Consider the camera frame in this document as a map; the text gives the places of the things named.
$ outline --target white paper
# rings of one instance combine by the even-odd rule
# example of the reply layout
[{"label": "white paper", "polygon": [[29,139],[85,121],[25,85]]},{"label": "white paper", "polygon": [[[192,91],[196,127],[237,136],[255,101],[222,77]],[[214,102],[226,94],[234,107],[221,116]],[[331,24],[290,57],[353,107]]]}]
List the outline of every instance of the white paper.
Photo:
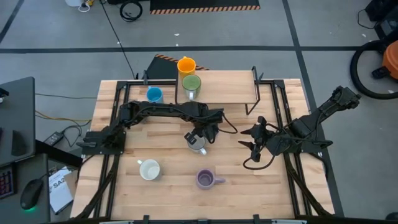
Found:
[{"label": "white paper", "polygon": [[67,167],[60,169],[49,177],[50,185],[50,204],[55,213],[73,201],[73,195],[70,193],[64,176],[70,174]]}]

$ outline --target green cup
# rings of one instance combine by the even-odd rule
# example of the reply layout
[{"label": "green cup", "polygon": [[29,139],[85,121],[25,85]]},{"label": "green cup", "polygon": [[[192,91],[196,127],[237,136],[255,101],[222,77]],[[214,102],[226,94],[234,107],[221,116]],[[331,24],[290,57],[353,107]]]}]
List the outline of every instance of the green cup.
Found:
[{"label": "green cup", "polygon": [[197,75],[187,75],[182,79],[182,86],[189,100],[194,100],[200,91],[201,80]]}]

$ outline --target green light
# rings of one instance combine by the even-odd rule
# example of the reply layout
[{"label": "green light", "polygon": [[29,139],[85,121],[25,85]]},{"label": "green light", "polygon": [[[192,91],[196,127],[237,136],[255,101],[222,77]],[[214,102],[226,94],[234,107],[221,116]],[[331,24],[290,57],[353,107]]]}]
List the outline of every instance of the green light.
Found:
[{"label": "green light", "polygon": [[32,207],[32,208],[30,208],[30,209],[28,209],[28,210],[25,210],[25,212],[34,212],[35,210],[36,210],[36,206],[34,206],[34,207]]}]

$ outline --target wooden shelf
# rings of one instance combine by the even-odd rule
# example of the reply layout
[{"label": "wooden shelf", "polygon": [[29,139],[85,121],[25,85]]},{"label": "wooden shelf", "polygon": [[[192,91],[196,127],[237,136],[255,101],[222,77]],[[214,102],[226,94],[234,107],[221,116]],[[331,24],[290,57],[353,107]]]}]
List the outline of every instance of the wooden shelf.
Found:
[{"label": "wooden shelf", "polygon": [[[196,71],[201,79],[201,89],[194,100],[200,103],[256,103],[256,87],[252,70],[245,71]],[[188,102],[189,99],[181,84],[177,83],[177,102]]]}]

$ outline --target purple mug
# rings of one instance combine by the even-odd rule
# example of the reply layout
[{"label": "purple mug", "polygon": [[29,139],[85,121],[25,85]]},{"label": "purple mug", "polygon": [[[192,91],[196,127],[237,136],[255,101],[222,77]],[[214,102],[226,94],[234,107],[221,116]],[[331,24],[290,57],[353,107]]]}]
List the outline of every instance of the purple mug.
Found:
[{"label": "purple mug", "polygon": [[202,190],[209,190],[215,184],[224,182],[224,178],[216,177],[211,170],[203,169],[197,173],[197,186]]}]

